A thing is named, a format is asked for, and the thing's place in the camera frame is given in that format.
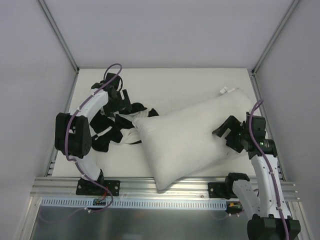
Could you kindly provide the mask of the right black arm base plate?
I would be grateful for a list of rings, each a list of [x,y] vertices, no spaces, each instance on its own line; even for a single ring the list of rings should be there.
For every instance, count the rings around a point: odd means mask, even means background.
[[[214,199],[236,199],[237,196],[232,188],[225,182],[209,182],[207,184],[208,196]]]

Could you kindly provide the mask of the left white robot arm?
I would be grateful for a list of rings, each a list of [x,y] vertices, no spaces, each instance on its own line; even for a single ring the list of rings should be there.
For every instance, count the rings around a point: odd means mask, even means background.
[[[101,82],[91,86],[80,106],[70,113],[60,112],[55,118],[54,147],[74,163],[93,195],[101,194],[105,184],[103,171],[90,153],[93,140],[90,122],[98,113],[113,118],[116,112],[132,109],[128,92],[122,87],[118,73],[106,72]]]

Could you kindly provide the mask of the black white checkered pillowcase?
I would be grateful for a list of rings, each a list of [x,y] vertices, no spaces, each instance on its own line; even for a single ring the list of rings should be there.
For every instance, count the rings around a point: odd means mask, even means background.
[[[97,152],[106,153],[110,144],[137,145],[141,138],[133,121],[140,118],[159,116],[154,108],[147,108],[142,103],[135,102],[132,109],[116,112],[113,117],[99,111],[89,123],[92,129],[92,148]]]

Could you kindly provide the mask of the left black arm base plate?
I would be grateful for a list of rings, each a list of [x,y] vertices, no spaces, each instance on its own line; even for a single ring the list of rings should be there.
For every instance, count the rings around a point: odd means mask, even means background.
[[[119,196],[120,183],[119,180],[101,179],[99,184],[108,189],[113,196],[117,197]],[[106,190],[102,187],[97,186],[89,180],[80,178],[77,182],[75,194],[78,196],[102,196],[105,192]]]

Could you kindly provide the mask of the white pillow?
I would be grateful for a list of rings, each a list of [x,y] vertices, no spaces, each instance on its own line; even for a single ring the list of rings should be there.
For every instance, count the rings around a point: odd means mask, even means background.
[[[158,190],[196,171],[220,166],[238,167],[245,154],[213,135],[229,116],[240,122],[253,103],[240,89],[201,101],[166,115],[133,120]]]

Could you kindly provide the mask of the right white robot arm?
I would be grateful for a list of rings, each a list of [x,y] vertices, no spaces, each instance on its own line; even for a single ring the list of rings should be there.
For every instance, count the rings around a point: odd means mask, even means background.
[[[250,240],[294,240],[301,232],[301,224],[289,211],[278,171],[278,152],[275,142],[266,138],[266,120],[262,116],[246,115],[240,122],[235,116],[214,130],[226,146],[241,153],[246,151],[254,168],[257,190],[253,189],[245,173],[230,172],[223,183],[208,183],[210,198],[229,200],[238,198],[246,213],[247,236]]]

